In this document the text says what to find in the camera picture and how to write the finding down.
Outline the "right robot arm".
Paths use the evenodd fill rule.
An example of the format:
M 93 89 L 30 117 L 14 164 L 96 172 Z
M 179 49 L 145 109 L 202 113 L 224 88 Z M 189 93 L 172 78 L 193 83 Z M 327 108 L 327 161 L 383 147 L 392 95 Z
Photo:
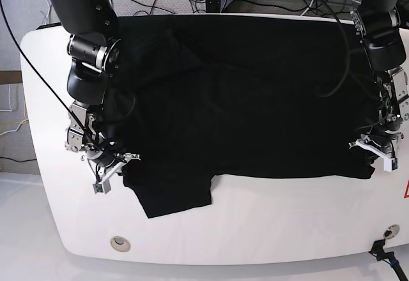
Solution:
M 85 151 L 88 163 L 94 163 L 95 188 L 101 192 L 109 178 L 121 172 L 138 156 L 126 153 L 113 138 L 106 137 L 109 125 L 126 121 L 136 106 L 117 119 L 103 114 L 104 96 L 120 55 L 118 19 L 109 0 L 50 0 L 61 25 L 70 33 L 67 53 L 72 65 L 67 80 L 68 94 L 74 99 L 69 108 L 71 124 L 67 147 Z

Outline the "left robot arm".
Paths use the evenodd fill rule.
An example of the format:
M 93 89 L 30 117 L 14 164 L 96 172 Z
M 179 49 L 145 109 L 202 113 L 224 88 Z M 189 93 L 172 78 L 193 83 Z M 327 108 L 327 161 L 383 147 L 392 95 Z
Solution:
M 402 67 L 406 52 L 399 32 L 398 1 L 360 0 L 351 11 L 380 99 L 378 119 L 358 127 L 360 137 L 351 145 L 370 151 L 371 160 L 381 158 L 387 172 L 399 167 L 400 128 L 408 122 L 408 76 Z

